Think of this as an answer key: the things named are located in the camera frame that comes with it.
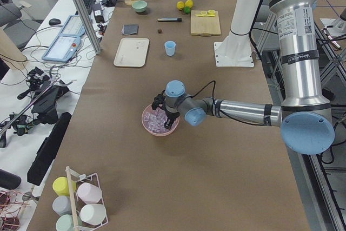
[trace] pink cup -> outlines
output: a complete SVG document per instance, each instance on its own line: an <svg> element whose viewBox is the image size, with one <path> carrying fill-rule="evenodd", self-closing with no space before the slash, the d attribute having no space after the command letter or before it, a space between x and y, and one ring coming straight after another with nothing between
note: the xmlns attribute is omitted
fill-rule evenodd
<svg viewBox="0 0 346 231"><path fill-rule="evenodd" d="M85 204L97 204L102 198L102 191L98 186L83 183L78 187L77 195Z"/></svg>

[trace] mint green bowl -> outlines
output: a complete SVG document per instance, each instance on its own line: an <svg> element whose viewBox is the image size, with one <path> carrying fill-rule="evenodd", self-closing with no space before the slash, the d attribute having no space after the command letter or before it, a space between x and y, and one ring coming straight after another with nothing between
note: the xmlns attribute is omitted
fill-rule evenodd
<svg viewBox="0 0 346 231"><path fill-rule="evenodd" d="M143 13L144 11L146 11L147 6L148 6L147 2L143 0L138 0L132 3L133 9L137 13Z"/></svg>

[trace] blue cup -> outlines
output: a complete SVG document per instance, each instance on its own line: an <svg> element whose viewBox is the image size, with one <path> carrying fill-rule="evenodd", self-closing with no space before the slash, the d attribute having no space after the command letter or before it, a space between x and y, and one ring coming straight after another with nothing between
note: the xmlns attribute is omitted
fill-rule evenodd
<svg viewBox="0 0 346 231"><path fill-rule="evenodd" d="M173 41L167 41L167 42L164 43L164 48L165 48L166 54L168 56L173 56L174 55L174 53L175 53L175 46L176 46L176 44Z"/></svg>

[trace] white table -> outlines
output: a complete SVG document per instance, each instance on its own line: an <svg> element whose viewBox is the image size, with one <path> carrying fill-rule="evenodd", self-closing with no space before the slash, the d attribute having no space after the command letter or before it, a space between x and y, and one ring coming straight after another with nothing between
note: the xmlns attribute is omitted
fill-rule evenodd
<svg viewBox="0 0 346 231"><path fill-rule="evenodd" d="M113 10L114 8L104 9L103 13L105 24L111 17ZM39 30L49 27L48 21L51 18L60 19L62 21L61 25L63 25L69 15L73 15L75 12L76 8L72 0L59 0L51 10L51 12L47 15L46 19L39 27ZM97 30L98 27L93 15L91 15L91 17L94 29ZM37 34L33 35L27 47L33 45L49 46L59 33L60 29L61 27L52 27L38 32ZM27 71L32 70L34 67L39 67L40 69L48 72L49 67L53 66L54 64L43 64L41 59L47 48L38 48L37 50L35 49L36 48L29 48L23 51L23 54L29 60L29 63L26 65ZM69 63L71 67L59 69L58 72L61 75L61 80L63 80L65 83L73 81L73 83L69 85L68 88L74 93L68 92L57 101L58 116L60 116L60 114L64 112L69 112L70 114L74 112L75 106L79 99L78 93L80 93L82 90L92 62L94 60L94 56L95 52L90 45L89 39L85 35L82 38L81 47L78 51L78 61L74 59ZM1 82L5 84L15 84L21 82L24 80L23 74L26 75L27 72L25 70L9 70ZM7 118L12 112L18 113L27 104L29 104L31 100L31 98L29 97L26 97L22 100L17 99L17 96L27 89L28 86L25 84L25 81L12 86L0 84L0 122ZM25 114L32 116L30 110L28 110ZM22 178L22 183L17 189L18 192L25 193L32 190L34 196L40 196L45 185L45 179L48 173L46 174L46 177L39 187L34 186L33 184L26 181L26 173L28 172L36 157L37 150L40 148L44 139L49 136L53 126L54 125L49 124L39 124L38 126L35 126L33 129L31 129L29 131L29 134L23 136L17 136L16 134L14 134L12 128L7 131L6 136L8 146L6 148L0 149L0 169L9 171ZM21 201L22 195L19 194L17 199ZM21 223L21 227L19 230L26 230L30 219L32 218L32 215L34 214L36 204L33 201L29 201L28 204L29 206L22 208L20 211L21 213L19 215L19 220Z"/></svg>

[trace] gray chair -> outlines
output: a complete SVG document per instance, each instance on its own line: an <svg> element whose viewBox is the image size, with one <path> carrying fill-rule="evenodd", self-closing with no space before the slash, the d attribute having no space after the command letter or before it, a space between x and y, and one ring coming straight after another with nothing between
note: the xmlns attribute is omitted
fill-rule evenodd
<svg viewBox="0 0 346 231"><path fill-rule="evenodd" d="M23 49L30 38L34 35L39 23L30 20L21 20L22 12L19 7L13 3L0 5L0 27L3 27L4 32L14 42L19 50Z"/></svg>

